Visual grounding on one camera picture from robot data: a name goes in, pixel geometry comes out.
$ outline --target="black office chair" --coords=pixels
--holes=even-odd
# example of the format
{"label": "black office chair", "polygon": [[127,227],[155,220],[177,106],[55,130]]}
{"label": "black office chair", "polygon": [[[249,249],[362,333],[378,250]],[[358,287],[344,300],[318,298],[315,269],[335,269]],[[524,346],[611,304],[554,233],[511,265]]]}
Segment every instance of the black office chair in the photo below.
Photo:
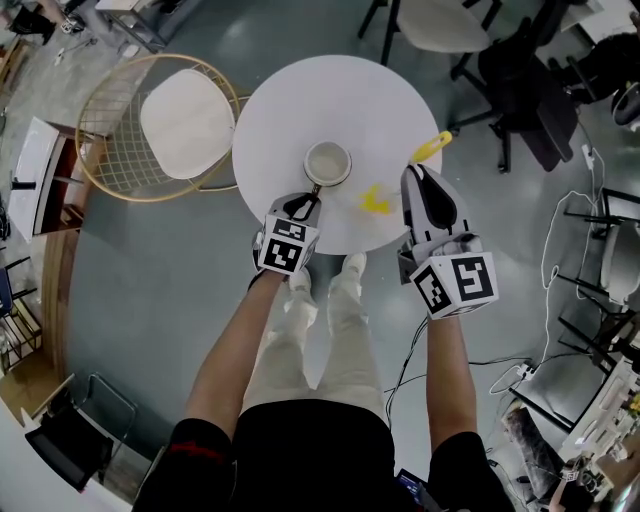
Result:
{"label": "black office chair", "polygon": [[[98,431],[81,414],[83,405],[93,395],[93,382],[100,382],[130,411],[124,435],[113,450],[114,442]],[[78,491],[82,491],[89,479],[97,472],[100,482],[118,450],[124,444],[136,418],[137,406],[97,373],[88,380],[88,392],[84,400],[75,404],[69,390],[63,387],[49,401],[38,408],[47,407],[40,427],[25,434],[26,440],[42,459],[63,480]]]}
{"label": "black office chair", "polygon": [[480,52],[478,69],[484,82],[466,69],[456,68],[456,73],[482,93],[491,110],[454,122],[449,131],[457,135],[464,126],[497,118],[491,128],[502,141],[500,172],[511,171],[511,133],[522,135],[547,172],[560,160],[568,162],[573,157],[569,141],[578,124],[577,113],[535,52],[551,41],[567,9],[586,1],[546,0],[533,22],[526,18],[509,39]]}

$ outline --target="concrete floor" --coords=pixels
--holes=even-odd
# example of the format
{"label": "concrete floor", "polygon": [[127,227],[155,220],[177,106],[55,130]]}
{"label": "concrete floor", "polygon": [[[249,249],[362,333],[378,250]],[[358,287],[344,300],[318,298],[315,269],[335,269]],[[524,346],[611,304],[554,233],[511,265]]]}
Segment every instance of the concrete floor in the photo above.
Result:
{"label": "concrete floor", "polygon": [[[0,32],[3,40],[6,32]],[[31,119],[36,116],[67,126],[75,126],[82,105],[90,92],[112,69],[121,57],[101,41],[95,46],[70,51],[56,66],[55,57],[61,48],[73,48],[90,38],[88,31],[68,36],[57,30],[46,46],[41,36],[27,36],[34,49],[19,70],[10,96],[3,96],[0,107],[7,108],[7,122],[0,143],[0,195],[8,207],[10,182]],[[42,282],[42,264],[45,237],[33,238],[27,244],[15,228],[2,245],[4,264],[25,256],[31,261],[11,270],[14,290],[39,287]],[[26,298],[34,314],[40,318],[40,290]]]}
{"label": "concrete floor", "polygon": [[[322,54],[350,54],[378,59],[386,13],[381,11],[364,41],[355,33],[369,0],[297,2],[204,2],[171,41],[167,51],[200,57],[218,67],[240,88],[253,90],[283,66]],[[525,6],[512,0],[491,30],[508,35]],[[480,6],[481,12],[486,6]],[[537,6],[527,7],[531,11]],[[584,53],[573,34],[558,35],[541,51],[563,57]],[[390,68],[423,95],[441,128],[455,117],[486,109],[479,94],[464,80],[448,78],[454,57],[421,52],[396,36]],[[602,103],[584,108],[581,119],[607,162],[607,186],[640,194],[634,175],[637,138],[613,126]],[[474,361],[524,355],[534,360],[544,347],[545,294],[540,260],[556,202],[568,190],[589,191],[590,175],[581,158],[585,141],[578,129],[574,159],[545,173],[519,137],[513,140],[513,172],[499,175],[499,144],[486,124],[466,128],[444,150],[443,176],[468,201],[475,228],[493,251],[500,301],[463,318]],[[221,182],[230,177],[230,169]],[[576,210],[586,211],[580,200]],[[232,228],[223,219],[233,213]],[[86,375],[101,372],[134,399],[141,414],[133,444],[152,456],[184,411],[193,379],[212,343],[241,300],[253,275],[250,239],[259,222],[237,191],[191,194],[160,204],[132,204],[103,193],[93,194],[80,237],[71,291],[69,370]],[[586,225],[559,218],[551,239],[547,275],[554,262],[567,274],[578,271]],[[601,247],[592,250],[584,272],[595,280]],[[414,331],[425,314],[423,304],[398,282],[395,245],[369,254],[363,280],[363,302],[370,315],[374,351],[382,383],[391,387],[398,376]],[[325,303],[327,284],[338,258],[314,256],[314,294]],[[283,297],[274,308],[280,313]],[[595,329],[591,306],[578,303],[574,288],[556,282],[551,298],[550,354],[563,352],[556,340],[563,313],[585,329]],[[326,315],[312,327],[305,366],[311,382],[319,378],[328,356]],[[425,346],[420,343],[406,376],[424,372]],[[480,433],[512,477],[522,474],[498,417],[508,404],[489,396],[490,385],[510,363],[474,366]],[[599,385],[601,376],[586,358],[562,358],[545,364],[540,375],[521,390],[555,410],[575,418]],[[430,451],[424,380],[398,393],[393,434],[398,467],[426,478]],[[539,422],[549,441],[559,446],[560,433]]]}

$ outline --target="person's arm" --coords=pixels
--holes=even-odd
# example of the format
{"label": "person's arm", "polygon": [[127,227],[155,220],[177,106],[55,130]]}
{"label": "person's arm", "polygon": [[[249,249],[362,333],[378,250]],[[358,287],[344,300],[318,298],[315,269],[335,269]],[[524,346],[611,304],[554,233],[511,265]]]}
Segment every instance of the person's arm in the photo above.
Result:
{"label": "person's arm", "polygon": [[513,512],[477,433],[476,390],[460,321],[432,320],[427,329],[429,493],[444,509]]}
{"label": "person's arm", "polygon": [[265,271],[200,367],[186,418],[145,480],[134,512],[226,510],[235,485],[231,440],[283,276]]}
{"label": "person's arm", "polygon": [[233,438],[273,299],[284,276],[267,270],[253,284],[196,377],[187,418],[206,420]]}
{"label": "person's arm", "polygon": [[427,411],[431,452],[461,432],[477,432],[476,390],[457,317],[429,322]]}

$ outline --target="black cable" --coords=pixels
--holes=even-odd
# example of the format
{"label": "black cable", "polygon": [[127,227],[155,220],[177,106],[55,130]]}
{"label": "black cable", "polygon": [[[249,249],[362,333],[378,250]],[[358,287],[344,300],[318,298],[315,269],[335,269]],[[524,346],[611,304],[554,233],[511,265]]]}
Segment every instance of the black cable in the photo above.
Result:
{"label": "black cable", "polygon": [[[556,354],[555,356],[547,357],[547,359],[545,359],[542,363],[540,363],[540,364],[538,365],[538,367],[540,367],[540,366],[542,366],[543,364],[548,363],[548,362],[549,362],[549,361],[551,361],[552,359],[556,359],[556,358],[558,358],[558,357],[567,357],[567,356],[586,356],[586,355],[588,355],[588,354],[581,354],[581,353],[579,353],[579,352],[568,352],[568,353],[566,353],[566,354]],[[506,358],[506,359],[497,359],[497,360],[495,360],[495,361],[485,361],[485,362],[482,362],[482,363],[470,362],[469,364],[470,364],[470,365],[485,366],[485,365],[489,365],[489,364],[498,364],[498,363],[504,363],[504,362],[506,362],[506,361],[513,361],[513,360],[516,360],[516,359],[526,360],[526,359],[529,359],[529,358],[528,358],[528,357],[509,357],[509,358]],[[426,373],[423,373],[422,375],[418,375],[418,376],[416,376],[416,377],[412,377],[412,378],[410,378],[410,379],[408,379],[408,380],[405,380],[404,382],[400,382],[400,385],[398,386],[398,388],[397,388],[397,389],[400,389],[402,386],[404,386],[405,384],[408,384],[409,382],[411,382],[411,381],[413,381],[413,380],[421,379],[422,377],[426,377],[426,376],[427,376],[427,374],[426,374]],[[388,393],[389,391],[393,391],[394,389],[396,389],[396,388],[395,388],[395,387],[394,387],[394,388],[389,388],[389,389],[384,390],[382,393],[383,393],[383,394],[384,394],[384,393]]]}
{"label": "black cable", "polygon": [[389,391],[391,391],[391,394],[389,395],[389,397],[387,398],[387,403],[384,406],[385,409],[385,413],[387,415],[387,421],[389,422],[389,430],[391,430],[392,427],[392,420],[391,420],[391,408],[393,407],[393,399],[395,398],[396,392],[398,391],[398,389],[400,389],[400,386],[402,386],[402,379],[404,377],[404,372],[407,369],[407,366],[409,365],[409,361],[411,361],[411,356],[413,356],[413,351],[415,350],[416,344],[418,343],[418,340],[420,339],[420,336],[422,336],[422,333],[424,332],[424,330],[427,327],[427,323],[429,322],[429,317],[425,316],[424,319],[422,320],[422,322],[420,322],[420,325],[418,326],[418,328],[416,329],[415,334],[413,335],[413,340],[411,340],[411,346],[409,347],[409,354],[407,355],[406,359],[404,360],[404,363],[402,364],[402,369],[400,370],[400,375],[398,377],[397,380],[397,384],[395,388],[391,388]]}

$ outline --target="white shoe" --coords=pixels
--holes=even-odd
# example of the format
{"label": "white shoe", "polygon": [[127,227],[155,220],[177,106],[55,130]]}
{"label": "white shoe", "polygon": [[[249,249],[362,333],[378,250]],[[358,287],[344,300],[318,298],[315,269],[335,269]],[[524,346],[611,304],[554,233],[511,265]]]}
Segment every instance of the white shoe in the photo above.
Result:
{"label": "white shoe", "polygon": [[311,276],[306,267],[301,268],[289,278],[289,290],[311,295]]}
{"label": "white shoe", "polygon": [[359,252],[356,254],[351,254],[347,256],[342,262],[342,271],[345,272],[347,270],[355,272],[358,274],[358,279],[362,277],[364,273],[364,269],[367,266],[367,255],[363,252]]}

